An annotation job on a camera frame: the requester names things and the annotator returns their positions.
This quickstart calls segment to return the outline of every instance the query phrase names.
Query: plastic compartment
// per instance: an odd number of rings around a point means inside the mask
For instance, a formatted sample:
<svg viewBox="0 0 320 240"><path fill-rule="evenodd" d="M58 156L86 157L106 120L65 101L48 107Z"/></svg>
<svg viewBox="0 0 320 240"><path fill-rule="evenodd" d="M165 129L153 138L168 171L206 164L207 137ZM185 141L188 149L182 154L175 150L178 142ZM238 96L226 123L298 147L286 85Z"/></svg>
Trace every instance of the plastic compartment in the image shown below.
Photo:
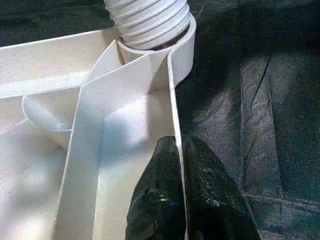
<svg viewBox="0 0 320 240"><path fill-rule="evenodd" d="M54 239L124 239L131 196L157 140L175 135L181 152L175 86L191 70L195 30L167 50L120 45L128 63L81 87Z"/></svg>
<svg viewBox="0 0 320 240"><path fill-rule="evenodd" d="M110 41L77 80L81 86L48 91L43 78L42 92L25 81L20 84L28 89L19 93L28 95L0 99L1 239L123 239L134 186L156 141L175 135L181 147L174 87L191 70L195 30L194 22L177 44L160 51ZM85 42L101 43L103 33L87 33ZM79 42L81 51L85 43ZM31 43L30 54L36 57L33 50L42 44ZM169 58L177 52L182 64Z"/></svg>
<svg viewBox="0 0 320 240"><path fill-rule="evenodd" d="M0 48L2 240L52 239L80 90L71 86L123 65L115 38L109 28Z"/></svg>

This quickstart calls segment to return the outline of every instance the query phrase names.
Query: curved plastic edge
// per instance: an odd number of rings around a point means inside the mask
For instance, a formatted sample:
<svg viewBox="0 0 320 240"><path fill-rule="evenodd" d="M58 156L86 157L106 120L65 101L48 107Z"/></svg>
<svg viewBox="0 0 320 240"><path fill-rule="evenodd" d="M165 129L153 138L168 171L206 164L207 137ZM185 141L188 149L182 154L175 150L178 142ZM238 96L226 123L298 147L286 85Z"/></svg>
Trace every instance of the curved plastic edge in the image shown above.
<svg viewBox="0 0 320 240"><path fill-rule="evenodd" d="M184 208L186 216L186 231L185 240L188 240L188 226L189 226L189 212L186 201L186 182L185 182L185 168L184 168L184 156L182 149L182 137L180 131L179 115L177 108L177 99L175 87L179 84L191 71L194 60L194 45L195 45L195 33L196 33L196 20L191 15L190 31L187 33L185 40L177 44L168 54L168 77L170 87L170 98L172 105L172 119L174 127L175 142L179 152L182 187L184 195Z"/></svg>

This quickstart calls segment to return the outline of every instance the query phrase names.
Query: white plastic tray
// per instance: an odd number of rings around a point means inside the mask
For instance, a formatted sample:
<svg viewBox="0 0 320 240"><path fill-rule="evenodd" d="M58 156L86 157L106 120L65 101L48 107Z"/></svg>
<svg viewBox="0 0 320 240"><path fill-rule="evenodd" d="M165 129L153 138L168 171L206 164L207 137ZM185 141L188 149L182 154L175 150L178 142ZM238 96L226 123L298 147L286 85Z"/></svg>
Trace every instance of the white plastic tray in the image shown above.
<svg viewBox="0 0 320 240"><path fill-rule="evenodd" d="M161 51L132 50L113 28L0 48L1 239L124 239L158 138L175 135L181 151L174 89L191 70L195 29L192 18Z"/></svg>

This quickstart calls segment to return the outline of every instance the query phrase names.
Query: white corrugated hose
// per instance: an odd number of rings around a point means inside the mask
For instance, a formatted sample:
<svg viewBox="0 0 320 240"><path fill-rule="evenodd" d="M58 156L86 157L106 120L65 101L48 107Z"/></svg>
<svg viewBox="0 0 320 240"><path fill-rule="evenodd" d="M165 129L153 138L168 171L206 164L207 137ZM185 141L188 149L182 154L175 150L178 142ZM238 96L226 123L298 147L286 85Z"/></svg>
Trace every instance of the white corrugated hose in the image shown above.
<svg viewBox="0 0 320 240"><path fill-rule="evenodd" d="M137 50L163 45L190 24L187 0L105 0L124 44Z"/></svg>

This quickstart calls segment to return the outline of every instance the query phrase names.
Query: dark fabric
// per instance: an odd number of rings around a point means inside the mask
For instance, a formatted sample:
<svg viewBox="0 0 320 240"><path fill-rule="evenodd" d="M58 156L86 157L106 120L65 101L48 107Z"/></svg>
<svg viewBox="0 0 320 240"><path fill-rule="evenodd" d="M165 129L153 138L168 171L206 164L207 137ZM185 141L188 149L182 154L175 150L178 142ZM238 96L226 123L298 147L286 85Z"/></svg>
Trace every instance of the dark fabric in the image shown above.
<svg viewBox="0 0 320 240"><path fill-rule="evenodd" d="M183 138L190 240L260 240L235 181L198 138ZM185 202L173 136L158 140L127 214L126 240L184 240Z"/></svg>
<svg viewBox="0 0 320 240"><path fill-rule="evenodd" d="M126 240L183 240L186 216L181 166L173 136L158 140L127 214Z"/></svg>
<svg viewBox="0 0 320 240"><path fill-rule="evenodd" d="M236 183L199 138L183 138L190 240L259 240Z"/></svg>
<svg viewBox="0 0 320 240"><path fill-rule="evenodd" d="M320 4L217 0L197 18L180 126L224 164L262 239L320 239Z"/></svg>
<svg viewBox="0 0 320 240"><path fill-rule="evenodd" d="M102 0L0 1L0 47L111 26Z"/></svg>

